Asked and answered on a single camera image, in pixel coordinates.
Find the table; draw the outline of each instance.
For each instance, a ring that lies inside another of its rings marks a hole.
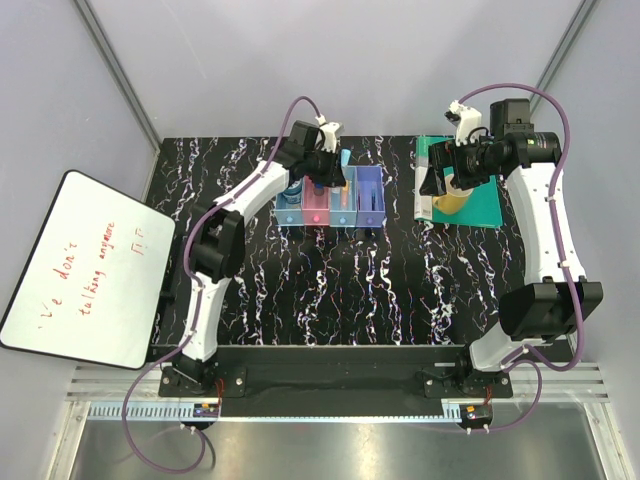
[[[147,204],[176,221],[176,245],[210,206],[266,159],[273,138],[166,139]],[[497,321],[498,299],[523,284],[524,248],[506,190],[504,226],[413,220],[416,137],[342,137],[354,165],[384,170],[384,228],[280,228],[265,206],[246,229],[245,264],[227,291],[220,344],[425,345],[467,343]],[[184,331],[189,282],[155,325],[152,345]]]

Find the wall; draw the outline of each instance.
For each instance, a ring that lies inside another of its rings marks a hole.
[[[275,135],[301,94],[348,135],[442,132],[454,98],[535,83],[579,3],[91,0],[162,137]]]
[[[600,2],[550,88],[571,121],[565,200],[573,240],[604,302],[587,321],[587,358],[602,369],[628,452],[640,473],[640,422],[634,380],[640,360],[638,79],[640,3]],[[561,131],[552,107],[534,116]]]
[[[4,312],[62,174],[140,197],[154,152],[69,0],[0,2],[0,65]],[[73,368],[0,349],[0,479],[41,478]]]

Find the purple cable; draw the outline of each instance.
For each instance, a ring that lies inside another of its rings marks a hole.
[[[171,359],[172,357],[174,357],[178,353],[180,353],[182,350],[184,350],[184,348],[189,344],[189,342],[193,338],[193,335],[196,332],[196,327],[198,325],[198,317],[200,316],[200,306],[202,304],[202,288],[203,288],[203,284],[202,284],[202,281],[196,276],[196,274],[193,271],[191,271],[191,267],[189,266],[189,259],[191,257],[191,249],[193,247],[193,242],[195,241],[195,237],[196,237],[197,233],[200,231],[200,229],[205,224],[205,222],[207,220],[209,220],[213,215],[215,215],[215,213],[218,210],[220,210],[221,208],[226,207],[230,203],[233,203],[235,201],[235,199],[239,195],[242,195],[249,187],[251,187],[251,185],[253,185],[260,178],[260,176],[262,174],[264,174],[267,171],[267,169],[271,165],[271,162],[273,162],[273,159],[275,157],[276,152],[278,151],[278,148],[280,147],[280,143],[282,142],[282,138],[284,137],[284,132],[285,132],[285,130],[287,128],[287,124],[289,123],[289,118],[291,117],[291,113],[293,112],[293,109],[295,108],[295,106],[302,100],[306,100],[307,102],[309,102],[309,104],[315,110],[316,116],[318,116],[318,117],[320,116],[320,111],[318,110],[318,107],[313,102],[313,100],[311,100],[307,96],[300,96],[300,97],[296,98],[291,103],[291,105],[289,106],[289,109],[287,110],[287,113],[286,113],[286,115],[284,117],[284,121],[282,122],[282,127],[280,128],[280,133],[278,135],[278,139],[276,140],[275,146],[271,150],[271,154],[269,155],[269,158],[268,158],[267,163],[265,164],[264,168],[259,173],[255,174],[244,186],[242,186],[235,193],[235,196],[233,198],[228,198],[227,200],[215,205],[209,211],[207,211],[207,213],[205,213],[202,216],[202,218],[200,220],[198,220],[198,222],[194,225],[193,229],[191,230],[191,233],[189,234],[189,237],[187,238],[187,243],[186,243],[185,248],[184,248],[184,256],[183,256],[183,259],[182,259],[183,260],[182,261],[182,266],[184,268],[185,273],[189,276],[189,278],[191,278],[194,282],[196,282],[198,284],[198,287],[197,287],[198,288],[198,294],[196,296],[196,305],[195,305],[195,308],[194,308],[193,323],[188,327],[189,328],[189,335],[174,350],[172,350],[171,352],[167,353],[164,357],[160,358],[159,360],[156,360],[154,363],[152,363],[151,365],[149,365],[145,369],[143,369],[142,372],[140,373],[140,375],[138,375],[138,377],[133,381],[133,383],[131,384],[131,387],[129,387],[129,390],[127,391],[127,394],[124,397],[124,401],[122,402],[122,416],[121,416],[121,418],[122,418],[122,427],[124,429],[124,435],[125,435],[125,438],[127,439],[127,443],[129,443],[129,446],[131,447],[131,450],[133,451],[133,453],[140,460],[142,460],[143,463],[145,463],[146,465],[148,465],[151,468],[154,468],[155,470],[157,470],[159,472],[182,474],[182,473],[189,473],[189,472],[195,470],[198,467],[198,465],[200,464],[200,462],[202,461],[203,457],[204,457],[205,445],[206,445],[205,438],[206,437],[202,432],[200,432],[199,430],[196,430],[198,432],[198,434],[200,435],[200,440],[202,440],[202,452],[198,456],[198,459],[195,461],[195,463],[193,465],[190,465],[189,467],[186,467],[186,468],[167,468],[167,467],[163,467],[162,465],[158,465],[157,463],[155,463],[155,462],[149,460],[147,457],[145,457],[144,454],[140,451],[140,449],[136,446],[135,442],[133,441],[133,437],[131,436],[131,431],[129,430],[129,424],[128,424],[128,421],[127,421],[127,405],[129,404],[129,400],[131,398],[131,395],[133,394],[133,391],[138,386],[138,384],[142,381],[142,379],[151,370],[156,368],[158,365],[161,365],[162,363],[166,362],[167,360]]]
[[[551,224],[553,225],[553,234],[556,240],[556,247],[558,249],[558,257],[560,258],[560,263],[563,263],[567,260],[567,256],[564,250],[564,242],[562,240],[562,231],[560,230],[560,221],[558,219],[558,209],[556,207],[556,201],[553,198],[554,193],[556,192],[556,185],[558,184],[558,179],[560,178],[560,173],[562,173],[562,169],[564,168],[564,164],[567,160],[567,155],[569,153],[569,147],[571,145],[571,132],[569,130],[569,119],[567,118],[567,114],[564,109],[560,105],[560,103],[542,90],[530,87],[528,85],[522,85],[520,83],[497,83],[494,85],[487,85],[486,87],[479,88],[474,90],[471,93],[468,93],[464,97],[459,100],[459,103],[464,103],[469,100],[471,97],[475,95],[486,92],[488,90],[495,90],[498,88],[517,88],[520,90],[526,90],[528,92],[534,93],[536,95],[541,96],[545,100],[549,101],[551,105],[554,106],[558,114],[560,115],[560,119],[562,120],[562,127],[564,129],[564,145],[562,147],[562,154],[560,155],[560,160],[558,160],[558,165],[551,176],[551,182],[549,183],[549,209],[551,211]],[[576,289],[575,283],[573,283],[573,278],[571,276],[571,271],[569,267],[562,267],[562,273],[564,274],[565,281],[569,287],[569,293],[571,294],[571,301],[573,303],[573,309],[576,315],[576,331],[577,331],[577,341],[576,341],[576,351],[569,363],[566,365],[555,365],[551,363],[540,351],[533,347],[532,345],[525,344],[521,348],[511,352],[507,355],[502,363],[508,363],[526,353],[526,350],[531,351],[531,353],[540,360],[543,364],[545,364],[551,370],[555,370],[557,372],[566,372],[567,370],[571,370],[575,367],[582,358],[582,353],[584,352],[584,320],[582,318],[582,308],[580,306],[580,297],[578,296],[578,291]]]

